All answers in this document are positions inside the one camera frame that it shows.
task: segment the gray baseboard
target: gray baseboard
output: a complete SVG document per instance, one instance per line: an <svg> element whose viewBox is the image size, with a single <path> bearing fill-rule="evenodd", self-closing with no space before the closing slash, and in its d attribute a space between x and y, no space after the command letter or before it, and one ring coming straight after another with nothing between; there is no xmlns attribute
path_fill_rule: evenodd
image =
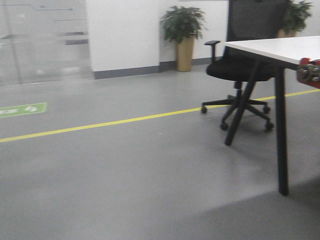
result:
<svg viewBox="0 0 320 240"><path fill-rule="evenodd" d="M145 74L156 74L160 72L159 66L145 66L127 69L116 69L108 71L94 71L95 79L110 79L127 76L145 75Z"/></svg>
<svg viewBox="0 0 320 240"><path fill-rule="evenodd" d="M211 63L211 58L198 58L192 60L192 65L206 65ZM165 70L175 69L176 61L162 61L159 63L159 66L146 66L146 67L136 67L136 68L127 68L127 69L116 69L116 70L107 70L107 71L94 71L95 79L110 79L110 78L119 78L119 77L128 77L136 75L145 75L145 74L156 74L163 72Z"/></svg>

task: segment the black desk leg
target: black desk leg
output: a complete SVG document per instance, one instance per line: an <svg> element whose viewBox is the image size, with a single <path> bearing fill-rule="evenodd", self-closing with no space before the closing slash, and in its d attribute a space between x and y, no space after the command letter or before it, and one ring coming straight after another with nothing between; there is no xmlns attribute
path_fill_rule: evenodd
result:
<svg viewBox="0 0 320 240"><path fill-rule="evenodd" d="M287 156L287 126L285 74L282 67L277 67L275 77L275 108L276 108L276 145L278 161L279 192L283 196L289 194L288 187L288 156Z"/></svg>
<svg viewBox="0 0 320 240"><path fill-rule="evenodd" d="M250 74L250 78L248 80L248 83L245 87L244 93L241 97L239 107L235 113L235 116L234 116L232 123L231 123L231 126L229 128L228 134L227 134L226 139L224 141L224 144L227 146L230 146L232 143L232 140L234 139L234 136L235 136L237 128L239 126L240 120L244 114L246 104L251 96L252 91L254 90L254 87L256 85L255 77L258 72L259 66L260 66L260 61L256 61L254 64L254 67L252 69L252 72Z"/></svg>

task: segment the office chair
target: office chair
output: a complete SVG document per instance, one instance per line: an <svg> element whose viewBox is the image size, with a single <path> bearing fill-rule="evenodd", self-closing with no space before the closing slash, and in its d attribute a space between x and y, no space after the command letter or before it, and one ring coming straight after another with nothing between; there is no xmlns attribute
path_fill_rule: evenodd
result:
<svg viewBox="0 0 320 240"><path fill-rule="evenodd" d="M229 0L228 24L226 41L245 41L257 39L276 38L278 31L282 28L284 15L289 0ZM230 105L224 114L220 128L228 129L227 118L239 106L242 97L243 82L247 82L254 67L255 60L244 56L234 48L225 47L223 56L216 59L216 44L220 41L208 41L205 45L212 47L211 64L206 73L212 77L234 81L236 96L229 95L227 99L207 101L202 103L201 112L206 113L206 106ZM275 77L275 68L266 62L262 62L257 72L257 82L267 81ZM259 111L252 105L264 105ZM270 111L267 102L249 100L245 109L266 120L265 128L271 130L274 124L266 116Z"/></svg>

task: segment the desk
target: desk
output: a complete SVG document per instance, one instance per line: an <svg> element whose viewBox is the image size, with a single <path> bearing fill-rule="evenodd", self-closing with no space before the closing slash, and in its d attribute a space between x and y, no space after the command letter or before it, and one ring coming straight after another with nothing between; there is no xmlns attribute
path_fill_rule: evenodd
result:
<svg viewBox="0 0 320 240"><path fill-rule="evenodd" d="M247 41L225 42L226 47L243 51L244 55L256 59L250 79L245 87L241 103L236 111L229 128L225 144L232 144L240 120L245 110L245 105L256 84L255 74L261 61L276 66L274 81L275 112L276 112L276 146L278 164L278 187L283 196L289 194L288 186L288 155L287 155L287 123L285 99L285 69L296 70L300 59L320 59L320 36L305 36L292 38L274 38Z"/></svg>

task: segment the yellow floor line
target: yellow floor line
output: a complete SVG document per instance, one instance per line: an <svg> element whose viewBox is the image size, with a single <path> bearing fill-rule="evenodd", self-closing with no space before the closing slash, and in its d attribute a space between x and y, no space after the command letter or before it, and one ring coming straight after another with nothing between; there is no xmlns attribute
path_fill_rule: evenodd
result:
<svg viewBox="0 0 320 240"><path fill-rule="evenodd" d="M315 93L315 92L320 92L320 89L313 89L313 90L307 90L307 91L288 93L285 96L292 97L292 96L298 96L298 95L302 95L302 94L310 94L310 93ZM255 100L265 101L265 100L271 100L271 99L275 99L275 98L276 98L275 96L268 96L268 97L257 98ZM226 106L226 105L208 106L207 108L213 109L213 108L220 108L223 106ZM196 111L200 111L200 107L179 110L179 111L165 112L165 113L136 117L136 118L129 118L129 119L118 120L118 121L109 121L109 122L98 123L98 124L76 126L76 127L58 129L58 130L53 130L53 131L44 131L44 132L32 133L32 134L21 135L21 136L0 138L0 143L6 143L6 142L11 142L11 141L16 141L16 140L23 140L23 139L31 139L31 138L48 136L48 135L53 135L53 134L62 134L62 133L73 132L73 131L78 131L78 130L93 129L93 128L118 125L118 124L132 123L132 122L137 122L137 121L142 121L142 120L155 119L155 118L167 117L167 116L172 116L172 115L191 113L191 112L196 112Z"/></svg>

